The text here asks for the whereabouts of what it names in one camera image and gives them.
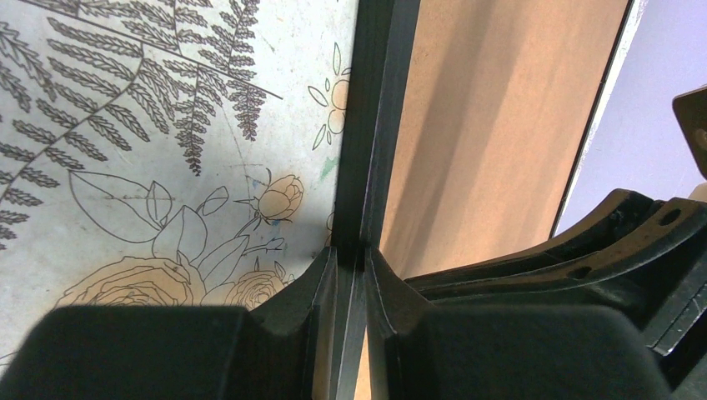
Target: fern leaf illustration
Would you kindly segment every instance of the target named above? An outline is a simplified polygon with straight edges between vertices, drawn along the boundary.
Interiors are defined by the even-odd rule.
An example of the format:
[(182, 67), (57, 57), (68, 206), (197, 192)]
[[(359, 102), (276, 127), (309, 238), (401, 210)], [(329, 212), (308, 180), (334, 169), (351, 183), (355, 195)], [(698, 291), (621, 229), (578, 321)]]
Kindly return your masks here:
[(0, 210), (0, 223), (13, 225), (15, 223), (24, 223), (29, 219), (27, 214), (20, 212), (12, 212), (8, 210)]
[(143, 60), (143, 70), (153, 75), (175, 98), (179, 98), (179, 84), (161, 65), (149, 58)]
[(172, 107), (172, 100), (169, 98), (167, 89), (164, 85), (159, 82), (154, 74), (149, 72), (141, 73), (139, 76), (145, 86), (152, 90), (154, 95), (157, 97), (157, 100), (162, 105), (164, 112), (167, 114), (167, 118), (169, 118), (170, 121), (174, 121), (174, 108)]
[(143, 129), (143, 126), (140, 125), (138, 119), (135, 118), (132, 111), (115, 104), (108, 104), (105, 109), (113, 118), (117, 119), (124, 127), (130, 130), (130, 132), (134, 133), (135, 136), (142, 139), (144, 142), (150, 141), (148, 134)]
[(201, 108), (204, 110), (206, 113), (211, 114), (212, 117), (216, 117), (216, 109), (213, 108), (210, 102), (207, 102), (206, 100), (196, 97), (195, 99), (195, 107), (196, 108)]
[(51, 145), (52, 143), (57, 141), (57, 137), (54, 136), (53, 133), (49, 132), (46, 129), (35, 127), (31, 123), (26, 123), (18, 119), (13, 119), (13, 126), (15, 127), (15, 130), (18, 133), (21, 133), (22, 135), (32, 139), (35, 142)]
[(81, 164), (77, 159), (69, 156), (66, 154), (66, 152), (59, 150), (58, 148), (55, 147), (48, 147), (47, 150), (44, 150), (44, 153), (47, 154), (47, 157), (49, 157), (50, 160), (53, 162), (61, 165), (64, 168), (68, 169), (85, 169), (83, 164)]
[(203, 44), (209, 44), (211, 47), (215, 48), (216, 51), (227, 58), (226, 60), (223, 60), (221, 63), (226, 64), (228, 63), (228, 57), (231, 55), (231, 47), (229, 45), (229, 42), (226, 42), (224, 40), (219, 39), (218, 37), (214, 36), (207, 36), (204, 39), (205, 43)]
[(247, 44), (242, 40), (236, 39), (233, 41), (233, 50), (236, 53), (252, 53), (253, 46)]
[(23, 148), (0, 142), (0, 154), (13, 160), (29, 163), (34, 159), (34, 153)]
[(202, 70), (201, 73), (201, 79), (204, 85), (216, 89), (219, 93), (221, 93), (222, 96), (226, 96), (228, 92), (226, 89), (226, 84), (223, 83), (223, 79), (221, 79), (221, 77), (217, 73), (209, 71), (207, 69)]
[(0, 184), (6, 185), (13, 181), (13, 175), (10, 172), (0, 171)]
[(52, 75), (44, 69), (37, 52), (19, 40), (18, 36), (19, 32), (11, 29), (7, 22), (0, 22), (0, 53), (13, 60), (54, 101), (57, 94), (54, 92)]
[(209, 0), (179, 0), (179, 4), (184, 4), (187, 6), (208, 7), (208, 8), (213, 7)]
[(212, 65), (221, 70), (228, 70), (228, 60), (219, 56), (217, 53), (211, 50), (201, 49), (198, 51), (199, 55), (206, 58)]
[(115, 146), (118, 146), (121, 150), (125, 152), (133, 150), (128, 142), (120, 136), (120, 133), (118, 133), (118, 130), (113, 126), (113, 124), (111, 124), (106, 118), (101, 117), (100, 115), (92, 115), (91, 117), (88, 117), (87, 121), (88, 125), (91, 125), (91, 128), (93, 128), (96, 133), (106, 138)]
[(260, 106), (265, 103), (265, 92), (256, 87), (245, 85), (237, 81), (229, 81), (228, 85), (236, 90), (231, 93), (228, 100), (235, 102), (233, 110), (238, 112), (238, 127), (243, 131), (243, 137), (254, 142), (258, 135), (256, 121), (260, 117)]
[[(69, 132), (64, 136), (64, 141), (68, 143), (70, 146), (76, 148), (79, 152), (86, 154), (90, 158), (93, 158), (94, 160), (98, 161), (107, 161), (108, 157), (103, 155), (91, 142), (88, 141), (84, 136), (82, 136), (79, 133), (76, 132)], [(78, 163), (76, 160), (68, 160), (65, 158), (65, 163)]]
[(221, 19), (228, 24), (231, 29), (238, 29), (238, 21), (236, 21), (236, 18), (233, 17), (233, 15), (227, 13), (227, 12), (220, 12), (218, 15), (221, 16)]
[(211, 122), (208, 120), (206, 114), (199, 110), (192, 111), (192, 119), (204, 125), (211, 125)]
[(167, 50), (179, 50), (177, 37), (171, 33), (166, 33), (145, 22), (123, 21), (123, 25), (132, 33), (138, 35), (142, 40), (155, 46)]
[(54, 71), (60, 73), (63, 77), (71, 79), (85, 88), (90, 88), (96, 92), (105, 94), (106, 96), (116, 97), (120, 94), (120, 89), (112, 83), (102, 79), (90, 72), (82, 71), (77, 68), (69, 67), (56, 58), (47, 57), (49, 63), (52, 64)]
[(11, 240), (16, 238), (18, 238), (17, 235), (9, 227), (0, 226), (0, 239)]
[(102, 35), (99, 33), (87, 32), (75, 27), (69, 27), (56, 19), (47, 18), (49, 24), (52, 25), (55, 31), (61, 33), (66, 38), (71, 38), (88, 46), (106, 50), (121, 56), (129, 56), (132, 58), (140, 58), (143, 56), (143, 51), (136, 44), (122, 40), (117, 37)]
[(22, 81), (6, 68), (2, 62), (0, 62), (0, 88), (3, 88), (8, 93), (10, 93), (15, 100), (18, 101), (18, 106), (24, 110), (24, 112), (29, 113), (29, 109), (32, 106), (32, 99), (27, 94), (27, 88), (22, 85)]
[(76, 0), (29, 0), (29, 2), (67, 14), (74, 14), (78, 10), (78, 2)]
[(167, 67), (173, 73), (178, 73), (179, 76), (185, 78), (196, 78), (197, 77), (197, 66), (187, 62), (174, 61), (174, 60), (164, 60), (164, 66)]
[(142, 85), (135, 82), (128, 86), (127, 92), (145, 110), (157, 129), (168, 135), (169, 127), (167, 126), (167, 121), (165, 121), (164, 115), (162, 115), (150, 93)]
[(187, 94), (193, 94), (196, 90), (196, 87), (194, 85), (185, 81), (177, 81), (177, 87), (179, 88), (180, 92), (184, 92)]
[(162, 28), (174, 29), (174, 17), (162, 10), (159, 6), (154, 6), (146, 2), (131, 2), (133, 8), (150, 22), (156, 23)]
[(248, 56), (234, 55), (231, 57), (230, 65), (233, 68), (250, 67), (252, 65), (255, 65), (255, 61), (253, 61), (253, 59)]
[(77, 108), (81, 108), (86, 113), (93, 113), (98, 110), (98, 104), (96, 104), (96, 102), (94, 102), (91, 98), (83, 96), (79, 92), (74, 92), (72, 89), (64, 85), (57, 83), (55, 86), (57, 88), (57, 92), (59, 92), (63, 98), (66, 98)]
[(216, 93), (215, 90), (213, 90), (212, 87), (203, 85), (198, 89), (198, 94), (200, 96), (205, 96), (209, 100), (211, 100), (214, 103), (217, 103), (219, 106), (223, 106), (223, 101), (221, 100), (221, 96)]
[(7, 200), (11, 204), (17, 204), (18, 206), (28, 207), (38, 206), (43, 203), (42, 200), (39, 200), (33, 195), (23, 192), (20, 189), (16, 189), (15, 187), (11, 187), (5, 192), (3, 200)]
[(230, 73), (231, 77), (242, 81), (249, 81), (255, 76), (255, 72), (240, 68), (231, 69), (228, 73)]
[(102, 55), (100, 52), (93, 52), (83, 47), (74, 46), (58, 42), (53, 39), (47, 40), (49, 46), (54, 50), (66, 54), (67, 56), (76, 59), (82, 63), (86, 63), (92, 67), (111, 73), (118, 78), (129, 81), (133, 79), (133, 73), (130, 69), (113, 58)]
[(179, 140), (179, 146), (181, 148), (185, 148), (185, 161), (194, 175), (199, 176), (201, 174), (200, 158), (203, 139), (194, 134), (194, 132), (204, 134), (206, 133), (206, 128), (201, 124), (194, 122), (191, 118), (184, 118), (176, 122), (174, 126), (181, 128), (181, 131), (177, 134), (177, 140)]
[(212, 25), (211, 30), (216, 33), (216, 36), (218, 36), (218, 39), (222, 40), (225, 43), (231, 43), (231, 39), (233, 38), (233, 35), (228, 33), (226, 29), (223, 29), (219, 25)]
[(41, 188), (55, 188), (59, 186), (59, 182), (49, 177), (46, 173), (30, 167), (25, 167), (20, 172), (19, 177)]
[(81, 2), (78, 4), (78, 11), (94, 17), (140, 18), (140, 13), (133, 10), (129, 3), (110, 2), (108, 0)]
[(184, 100), (183, 102), (178, 102), (174, 104), (174, 109), (181, 113), (189, 113), (194, 108), (194, 102), (191, 100)]
[(202, 17), (201, 14), (199, 14), (195, 10), (186, 7), (175, 8), (174, 19), (181, 23), (192, 23), (194, 25), (199, 25), (200, 27), (208, 26), (206, 18)]
[(73, 128), (78, 124), (78, 120), (75, 117), (55, 108), (41, 98), (37, 99), (37, 108), (42, 110), (42, 113), (49, 117), (54, 123), (59, 124), (59, 126), (63, 128)]
[(201, 43), (206, 44), (206, 38), (191, 29), (179, 29), (177, 40), (181, 43)]

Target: line drawing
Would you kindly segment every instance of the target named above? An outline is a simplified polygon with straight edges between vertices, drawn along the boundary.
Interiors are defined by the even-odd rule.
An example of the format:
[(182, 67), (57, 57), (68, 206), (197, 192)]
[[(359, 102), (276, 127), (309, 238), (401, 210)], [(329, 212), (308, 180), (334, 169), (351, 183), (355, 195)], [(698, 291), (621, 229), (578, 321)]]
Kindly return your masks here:
[[(217, 213), (230, 199), (228, 189), (217, 187), (196, 208), (187, 205), (173, 212), (173, 197), (160, 183), (150, 187), (123, 177), (98, 172), (70, 171), (76, 204), (104, 232), (128, 243), (152, 242), (152, 258), (123, 257), (98, 268), (67, 289), (56, 307), (70, 304), (232, 304), (252, 309), (294, 280), (275, 262), (273, 271), (261, 271), (256, 257), (252, 272), (239, 264), (243, 256), (281, 251), (282, 237), (250, 245), (246, 222), (229, 240), (207, 250), (208, 226), (204, 217)], [(257, 206), (257, 219), (284, 221), (297, 211), (302, 183), (293, 175), (268, 185)], [(287, 209), (269, 216), (267, 210)]]
[(332, 144), (332, 135), (338, 135), (343, 132), (343, 122), (346, 119), (346, 100), (348, 96), (348, 75), (351, 74), (351, 68), (341, 67), (341, 50), (338, 48), (338, 43), (333, 44), (332, 55), (332, 70), (334, 84), (329, 81), (329, 78), (324, 79), (324, 92), (314, 86), (307, 86), (309, 96), (321, 107), (328, 111), (326, 123), (318, 130), (314, 137), (312, 150), (316, 150), (324, 138), (327, 138), (327, 144)]
[[(154, 44), (151, 44), (150, 42), (145, 42), (144, 40), (141, 40), (141, 38), (138, 37), (138, 36), (130, 35), (130, 34), (127, 34), (127, 33), (125, 33), (125, 32), (119, 32), (119, 31), (116, 31), (115, 29), (112, 29), (112, 28), (110, 28), (110, 27), (105, 27), (105, 26), (100, 25), (100, 24), (98, 24), (98, 23), (95, 23), (95, 22), (93, 22), (93, 21), (87, 20), (86, 18), (78, 17), (78, 16), (75, 15), (74, 13), (67, 12), (64, 8), (61, 8), (61, 7), (57, 6), (57, 4), (59, 4), (59, 3), (71, 3), (71, 4), (73, 4), (74, 1), (69, 1), (69, 0), (16, 0), (16, 1), (19, 1), (19, 2), (21, 2), (21, 3), (26, 3), (26, 4), (32, 5), (32, 6), (34, 6), (34, 7), (43, 8), (43, 9), (48, 10), (48, 11), (51, 11), (51, 12), (53, 12), (53, 13), (56, 13), (56, 14), (59, 14), (59, 15), (63, 15), (63, 16), (65, 16), (65, 17), (69, 17), (69, 18), (72, 18), (72, 19), (75, 19), (75, 20), (77, 20), (77, 21), (79, 21), (79, 22), (81, 22), (81, 23), (86, 23), (86, 24), (92, 25), (92, 26), (95, 27), (95, 28), (98, 28), (98, 29), (101, 29), (101, 30), (103, 30), (103, 31), (107, 31), (107, 32), (109, 32), (109, 33), (112, 33), (112, 34), (115, 35), (116, 37), (121, 37), (121, 38), (126, 38), (126, 39), (137, 40), (137, 41), (141, 42), (143, 45), (146, 45), (146, 46), (149, 46), (149, 47), (152, 47), (152, 48), (161, 49), (161, 50), (163, 50), (164, 52), (169, 53), (169, 54), (172, 54), (174, 57), (180, 58), (180, 59), (182, 59), (182, 60), (185, 61), (185, 62), (195, 63), (195, 64), (201, 66), (202, 68), (211, 69), (211, 70), (213, 70), (213, 71), (216, 72), (216, 73), (221, 73), (221, 74), (227, 76), (228, 78), (232, 78), (232, 79), (235, 79), (235, 80), (240, 81), (240, 79), (239, 79), (238, 77), (232, 76), (232, 75), (230, 75), (228, 72), (220, 71), (220, 70), (218, 70), (218, 69), (215, 68), (215, 67), (212, 67), (212, 66), (207, 65), (207, 64), (205, 64), (205, 63), (203, 63), (203, 62), (200, 62), (199, 60), (195, 60), (195, 59), (192, 59), (192, 58), (190, 58), (190, 57), (183, 56), (182, 54), (180, 54), (179, 52), (175, 52), (174, 50), (170, 50), (170, 49), (168, 49), (168, 48), (159, 47), (159, 46), (156, 46), (156, 45), (154, 45)], [(278, 94), (275, 93), (275, 92), (271, 92), (271, 91), (269, 91), (268, 89), (265, 89), (264, 87), (259, 87), (259, 86), (257, 86), (257, 85), (254, 85), (254, 84), (252, 84), (252, 83), (250, 83), (250, 82), (246, 82), (246, 81), (241, 81), (241, 83), (244, 84), (244, 85), (246, 85), (246, 86), (250, 86), (251, 88), (256, 89), (256, 90), (258, 90), (258, 91), (260, 91), (260, 92), (264, 92), (264, 93), (266, 93), (266, 94), (269, 95), (269, 96), (272, 96), (272, 97), (277, 98), (277, 99), (279, 99), (279, 100), (283, 100), (283, 97), (282, 97), (282, 96), (278, 95)]]
[[(126, 18), (144, 16), (156, 23), (161, 23), (159, 18), (167, 15), (155, 11), (157, 6), (141, 2), (38, 1), (42, 8), (54, 12), (67, 13), (71, 8), (70, 17), (79, 20), (79, 12)], [(239, 5), (238, 0), (230, 2), (232, 11), (239, 13), (237, 19), (228, 19), (230, 14), (225, 12), (221, 15), (224, 21), (230, 21), (236, 27), (231, 42), (233, 49), (229, 49), (229, 57), (235, 63), (227, 71), (232, 74), (238, 72), (236, 63), (253, 64), (252, 58), (240, 53), (253, 50), (245, 41), (254, 36), (249, 28), (257, 22), (253, 15), (258, 11), (258, 1), (240, 1), (244, 7)], [(210, 4), (207, 0), (179, 2), (197, 6)], [(201, 22), (197, 13), (181, 13), (179, 15), (183, 17), (178, 19), (190, 23), (196, 21), (197, 24)], [(40, 55), (21, 40), (20, 32), (8, 22), (0, 22), (0, 87), (13, 96), (24, 112), (29, 113), (34, 105), (48, 120), (45, 123), (36, 118), (23, 119), (20, 115), (11, 120), (12, 127), (8, 127), (8, 132), (12, 135), (7, 135), (0, 142), (0, 157), (21, 164), (16, 171), (10, 167), (0, 170), (0, 184), (5, 185), (0, 189), (0, 209), (5, 202), (27, 208), (44, 203), (42, 193), (27, 190), (24, 183), (41, 189), (60, 186), (60, 181), (51, 176), (51, 171), (36, 167), (37, 161), (48, 159), (67, 170), (82, 171), (86, 168), (86, 162), (77, 156), (103, 163), (108, 160), (109, 154), (106, 144), (129, 152), (133, 150), (131, 142), (135, 137), (149, 143), (155, 132), (170, 135), (176, 130), (174, 136), (184, 149), (184, 160), (193, 174), (199, 176), (207, 126), (216, 117), (216, 110), (220, 108), (223, 111), (227, 102), (231, 102), (236, 112), (235, 118), (242, 136), (255, 141), (260, 108), (267, 96), (263, 89), (182, 56), (167, 56), (159, 61), (159, 57), (146, 55), (148, 44), (145, 42), (103, 27), (100, 30), (86, 30), (81, 24), (69, 25), (52, 16), (47, 17), (46, 21), (55, 33), (46, 39), (51, 49), (44, 55), (46, 62), (41, 61)], [(213, 42), (209, 37), (203, 38)], [(47, 98), (32, 100), (27, 86), (6, 63), (23, 70)], [(242, 71), (238, 73), (242, 73), (242, 78), (252, 77), (245, 76), (247, 73)], [(124, 97), (131, 99), (127, 107), (118, 102)], [(54, 104), (59, 98), (67, 105)], [(28, 219), (29, 216), (22, 221), (16, 218), (12, 221), (0, 220), (0, 240), (16, 238), (10, 225)], [(0, 242), (0, 250), (6, 248), (6, 244)]]

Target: wall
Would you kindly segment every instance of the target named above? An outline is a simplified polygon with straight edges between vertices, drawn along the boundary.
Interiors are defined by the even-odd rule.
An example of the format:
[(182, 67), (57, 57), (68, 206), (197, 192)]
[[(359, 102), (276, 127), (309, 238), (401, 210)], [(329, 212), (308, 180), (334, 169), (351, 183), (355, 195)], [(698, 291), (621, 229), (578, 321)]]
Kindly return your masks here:
[(707, 2), (650, 0), (604, 116), (582, 162), (557, 232), (614, 188), (652, 198), (687, 197), (703, 182), (672, 99), (707, 83)]

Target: black metal bar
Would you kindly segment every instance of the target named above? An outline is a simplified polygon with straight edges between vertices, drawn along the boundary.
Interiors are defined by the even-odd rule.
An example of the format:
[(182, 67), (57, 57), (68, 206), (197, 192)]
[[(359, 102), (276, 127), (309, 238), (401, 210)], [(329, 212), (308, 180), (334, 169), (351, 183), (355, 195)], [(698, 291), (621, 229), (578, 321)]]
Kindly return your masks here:
[(419, 0), (359, 2), (332, 231), (339, 267), (330, 398), (354, 397), (363, 250), (380, 243), (418, 11)]

